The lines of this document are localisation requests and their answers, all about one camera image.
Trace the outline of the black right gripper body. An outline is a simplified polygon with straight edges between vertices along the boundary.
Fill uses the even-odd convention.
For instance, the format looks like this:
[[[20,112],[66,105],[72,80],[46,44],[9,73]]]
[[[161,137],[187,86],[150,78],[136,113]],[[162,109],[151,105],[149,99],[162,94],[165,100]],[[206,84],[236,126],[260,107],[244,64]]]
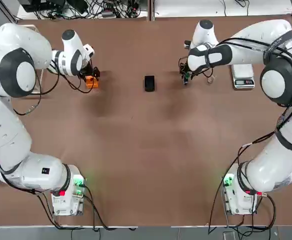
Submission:
[[[179,59],[179,73],[186,74],[190,71],[187,61],[182,62],[182,59]]]

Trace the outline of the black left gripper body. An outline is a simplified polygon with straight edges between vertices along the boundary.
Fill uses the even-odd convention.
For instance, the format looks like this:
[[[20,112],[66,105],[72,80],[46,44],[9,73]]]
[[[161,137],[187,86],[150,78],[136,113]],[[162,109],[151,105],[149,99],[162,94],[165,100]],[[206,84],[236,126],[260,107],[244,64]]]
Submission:
[[[93,67],[92,67],[91,61],[88,61],[86,66],[81,68],[81,71],[85,71],[86,76],[92,76],[93,75]]]

